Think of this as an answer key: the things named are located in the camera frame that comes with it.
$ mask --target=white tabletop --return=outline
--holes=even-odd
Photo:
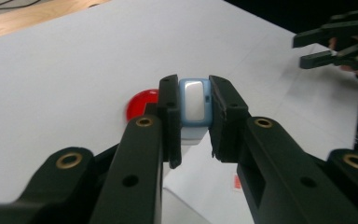
[[[118,143],[129,99],[171,74],[228,78],[252,115],[320,158],[351,147],[358,81],[299,69],[322,48],[291,49],[292,37],[220,0],[115,0],[0,37],[0,203],[55,151]]]

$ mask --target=red object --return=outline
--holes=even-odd
[[[240,179],[237,175],[234,175],[234,188],[235,189],[242,189]]]
[[[158,101],[158,90],[141,91],[134,95],[127,104],[127,121],[144,114],[147,103],[156,103]]]

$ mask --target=wooden floor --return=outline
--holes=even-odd
[[[0,36],[110,0],[52,0],[0,14]]]

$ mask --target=red ball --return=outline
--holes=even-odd
[[[142,116],[146,109],[147,103],[156,103],[158,101],[158,90],[141,91],[134,95],[127,104],[126,116],[127,121],[138,116]]]

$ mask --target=brass screw insert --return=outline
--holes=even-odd
[[[255,124],[262,127],[262,128],[271,128],[272,122],[268,119],[256,119]]]
[[[59,159],[57,159],[56,166],[59,169],[69,169],[77,166],[83,156],[77,152],[68,152],[65,155],[62,155]]]
[[[148,127],[153,124],[153,120],[150,118],[139,118],[136,120],[136,125],[139,127]]]

